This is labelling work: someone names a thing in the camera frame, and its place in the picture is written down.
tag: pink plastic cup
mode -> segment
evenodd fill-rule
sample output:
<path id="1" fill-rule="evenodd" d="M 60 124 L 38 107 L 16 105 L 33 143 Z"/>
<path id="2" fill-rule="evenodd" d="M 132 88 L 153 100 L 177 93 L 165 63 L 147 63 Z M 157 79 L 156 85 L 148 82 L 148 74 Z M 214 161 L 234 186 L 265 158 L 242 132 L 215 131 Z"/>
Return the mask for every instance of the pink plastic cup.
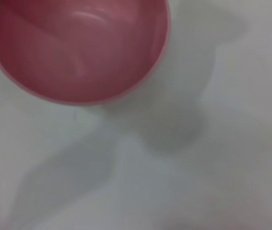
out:
<path id="1" fill-rule="evenodd" d="M 110 102 L 160 63 L 167 0 L 0 0 L 0 67 L 48 101 Z"/>

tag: white surface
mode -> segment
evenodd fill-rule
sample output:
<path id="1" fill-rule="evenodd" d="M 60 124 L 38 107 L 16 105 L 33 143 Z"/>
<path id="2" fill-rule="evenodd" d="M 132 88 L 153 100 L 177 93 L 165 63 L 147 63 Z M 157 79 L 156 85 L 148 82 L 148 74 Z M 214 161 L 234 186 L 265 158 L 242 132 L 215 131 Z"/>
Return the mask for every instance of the white surface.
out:
<path id="1" fill-rule="evenodd" d="M 0 72 L 0 230 L 272 230 L 272 1 L 170 4 L 166 59 L 121 102 Z"/>

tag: pink cup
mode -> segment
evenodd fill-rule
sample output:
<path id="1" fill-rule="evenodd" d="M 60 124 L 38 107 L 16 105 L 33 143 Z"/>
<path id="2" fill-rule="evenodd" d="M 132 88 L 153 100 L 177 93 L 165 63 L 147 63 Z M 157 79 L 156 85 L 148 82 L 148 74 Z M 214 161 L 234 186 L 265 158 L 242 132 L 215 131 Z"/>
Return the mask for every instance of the pink cup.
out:
<path id="1" fill-rule="evenodd" d="M 0 0 L 0 67 L 48 101 L 107 103 L 156 69 L 170 24 L 167 0 Z"/>

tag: white table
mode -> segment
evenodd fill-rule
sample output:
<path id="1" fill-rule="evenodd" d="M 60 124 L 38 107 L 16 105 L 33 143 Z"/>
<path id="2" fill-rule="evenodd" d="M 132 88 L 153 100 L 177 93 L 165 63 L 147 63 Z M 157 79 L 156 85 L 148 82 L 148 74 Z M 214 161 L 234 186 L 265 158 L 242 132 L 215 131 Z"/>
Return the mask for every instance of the white table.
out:
<path id="1" fill-rule="evenodd" d="M 116 104 L 0 71 L 0 230 L 272 230 L 272 1 L 170 5 L 165 61 Z"/>

